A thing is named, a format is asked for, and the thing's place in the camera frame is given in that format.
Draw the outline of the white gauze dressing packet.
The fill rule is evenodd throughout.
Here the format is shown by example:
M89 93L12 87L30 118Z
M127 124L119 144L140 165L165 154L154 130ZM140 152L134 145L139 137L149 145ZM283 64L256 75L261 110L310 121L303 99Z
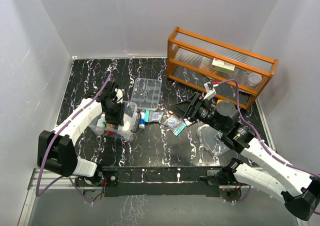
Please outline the white gauze dressing packet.
M123 131L130 132L135 121L136 112L135 110L130 106L127 105L124 109L124 115L123 115Z

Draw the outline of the white medicine bottle green label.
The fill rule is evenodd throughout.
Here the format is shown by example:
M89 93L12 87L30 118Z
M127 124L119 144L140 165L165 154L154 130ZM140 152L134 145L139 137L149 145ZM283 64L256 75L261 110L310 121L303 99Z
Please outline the white medicine bottle green label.
M106 116L105 113L102 113L96 124L96 130L99 135L102 135L104 133L106 126Z

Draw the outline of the brown syrup bottle orange cap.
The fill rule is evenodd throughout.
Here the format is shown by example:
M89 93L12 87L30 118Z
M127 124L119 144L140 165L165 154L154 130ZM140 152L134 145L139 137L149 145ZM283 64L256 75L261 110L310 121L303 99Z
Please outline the brown syrup bottle orange cap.
M104 134L105 135L110 135L110 136L114 136L118 133L118 131L114 128L107 128L106 130L104 130Z

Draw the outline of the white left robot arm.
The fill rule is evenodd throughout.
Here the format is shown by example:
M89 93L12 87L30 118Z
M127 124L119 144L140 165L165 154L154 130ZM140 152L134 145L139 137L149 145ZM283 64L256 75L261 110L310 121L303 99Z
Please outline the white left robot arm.
M107 124L124 125L124 92L107 81L96 95L88 94L73 113L51 131L44 130L38 138L37 165L63 177L81 176L93 186L103 181L98 164L77 156L75 144L91 122L104 115Z

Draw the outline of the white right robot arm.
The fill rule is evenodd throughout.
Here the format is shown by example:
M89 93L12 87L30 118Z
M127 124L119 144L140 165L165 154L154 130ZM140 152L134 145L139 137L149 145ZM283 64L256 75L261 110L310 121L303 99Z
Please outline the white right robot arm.
M168 106L176 116L201 121L222 133L221 141L231 150L262 167L256 170L237 158L222 168L223 180L253 186L278 199L296 218L308 221L320 203L320 178L296 169L270 149L249 125L240 122L235 105L223 100L210 108L206 97L194 93L187 100Z

